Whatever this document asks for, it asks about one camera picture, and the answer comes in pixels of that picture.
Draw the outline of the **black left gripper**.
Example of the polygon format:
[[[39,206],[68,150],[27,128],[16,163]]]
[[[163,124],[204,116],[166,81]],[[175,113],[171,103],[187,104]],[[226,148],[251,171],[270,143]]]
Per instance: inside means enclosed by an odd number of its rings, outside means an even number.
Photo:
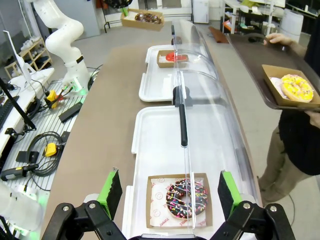
[[[109,7],[114,9],[121,9],[124,15],[128,14],[128,7],[133,0],[103,0]]]

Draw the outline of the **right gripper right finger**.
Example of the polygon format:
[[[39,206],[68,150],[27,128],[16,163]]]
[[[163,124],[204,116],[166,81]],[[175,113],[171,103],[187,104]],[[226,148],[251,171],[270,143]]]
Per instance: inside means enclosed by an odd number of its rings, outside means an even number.
[[[282,205],[271,203],[260,207],[243,200],[229,171],[221,171],[217,188],[225,222],[212,240],[239,240],[244,233],[258,240],[294,240],[288,217]]]

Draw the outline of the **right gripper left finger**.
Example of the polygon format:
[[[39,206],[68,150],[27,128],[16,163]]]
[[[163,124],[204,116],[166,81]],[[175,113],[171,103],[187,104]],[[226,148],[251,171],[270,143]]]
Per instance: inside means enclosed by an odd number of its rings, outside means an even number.
[[[74,207],[60,203],[42,235],[43,240],[80,240],[84,233],[94,232],[100,240],[125,240],[126,237],[114,222],[123,194],[119,170],[108,175],[96,200]]]

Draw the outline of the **person's left hand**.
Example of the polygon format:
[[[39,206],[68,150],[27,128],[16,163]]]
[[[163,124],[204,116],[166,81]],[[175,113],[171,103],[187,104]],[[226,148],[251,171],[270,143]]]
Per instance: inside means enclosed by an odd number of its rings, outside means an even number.
[[[320,128],[320,113],[314,111],[305,111],[305,113],[309,116],[309,123],[317,128]]]

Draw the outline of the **person's right hand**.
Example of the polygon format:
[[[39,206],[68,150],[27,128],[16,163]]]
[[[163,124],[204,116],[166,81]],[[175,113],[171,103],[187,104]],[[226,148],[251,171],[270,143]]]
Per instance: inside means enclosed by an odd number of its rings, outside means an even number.
[[[266,40],[263,41],[264,45],[268,43],[271,44],[281,44],[284,46],[290,46],[293,40],[282,33],[270,33],[265,36]]]

